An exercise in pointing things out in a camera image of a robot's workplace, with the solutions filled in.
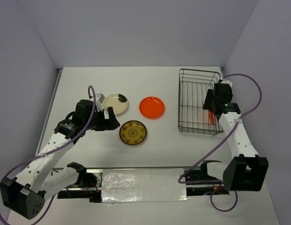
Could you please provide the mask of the orange plate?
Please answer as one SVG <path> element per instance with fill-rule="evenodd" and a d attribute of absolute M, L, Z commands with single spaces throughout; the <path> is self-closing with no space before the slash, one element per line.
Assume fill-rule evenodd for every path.
<path fill-rule="evenodd" d="M 139 104 L 140 113 L 148 119 L 157 119 L 165 112 L 165 105 L 158 97 L 145 97 Z"/>
<path fill-rule="evenodd" d="M 209 111 L 209 120 L 211 124 L 214 124 L 214 114 L 212 111 Z"/>

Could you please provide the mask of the cream plate with black mark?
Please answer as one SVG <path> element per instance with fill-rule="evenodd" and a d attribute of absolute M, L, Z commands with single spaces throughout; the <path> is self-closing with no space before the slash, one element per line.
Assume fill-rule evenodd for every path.
<path fill-rule="evenodd" d="M 128 108 L 129 102 L 122 94 L 111 94 L 105 97 L 102 106 L 108 111 L 109 107 L 113 108 L 115 116 L 123 114 Z"/>

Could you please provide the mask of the yellow patterned plate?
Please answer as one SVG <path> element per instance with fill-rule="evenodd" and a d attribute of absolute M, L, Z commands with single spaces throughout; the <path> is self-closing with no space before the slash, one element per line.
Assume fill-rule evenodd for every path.
<path fill-rule="evenodd" d="M 136 146 L 146 139 L 147 129 L 142 122 L 138 120 L 130 120 L 121 126 L 119 137 L 124 144 Z"/>

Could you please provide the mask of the wire dish rack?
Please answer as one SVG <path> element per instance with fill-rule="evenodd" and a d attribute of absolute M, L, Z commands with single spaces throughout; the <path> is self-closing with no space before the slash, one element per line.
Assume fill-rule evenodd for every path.
<path fill-rule="evenodd" d="M 178 130 L 181 133 L 215 136 L 223 132 L 214 116 L 210 123 L 209 110 L 203 109 L 208 89 L 222 79 L 219 71 L 211 69 L 179 70 Z"/>

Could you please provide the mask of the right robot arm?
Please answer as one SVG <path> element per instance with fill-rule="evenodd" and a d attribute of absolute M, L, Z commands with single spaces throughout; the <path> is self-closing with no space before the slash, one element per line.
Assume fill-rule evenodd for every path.
<path fill-rule="evenodd" d="M 232 88 L 228 82 L 214 84 L 209 89 L 203 109 L 209 110 L 228 136 L 231 161 L 205 160 L 199 172 L 204 183 L 214 179 L 223 182 L 227 191 L 260 191 L 266 177 L 268 160 L 261 157 L 251 144 L 241 119 L 241 111 L 232 100 Z"/>

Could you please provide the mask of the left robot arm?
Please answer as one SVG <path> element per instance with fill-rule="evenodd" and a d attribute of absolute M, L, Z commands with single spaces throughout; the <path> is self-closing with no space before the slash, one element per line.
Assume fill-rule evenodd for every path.
<path fill-rule="evenodd" d="M 25 164 L 25 168 L 13 179 L 5 177 L 0 183 L 3 204 L 28 220 L 35 218 L 45 202 L 69 185 L 82 187 L 97 177 L 76 162 L 67 164 L 59 172 L 52 173 L 62 156 L 70 150 L 88 130 L 115 130 L 120 123 L 112 107 L 108 107 L 108 118 L 104 110 L 97 110 L 93 101 L 80 100 L 75 111 L 60 121 L 50 140 L 37 155 L 37 159 Z"/>

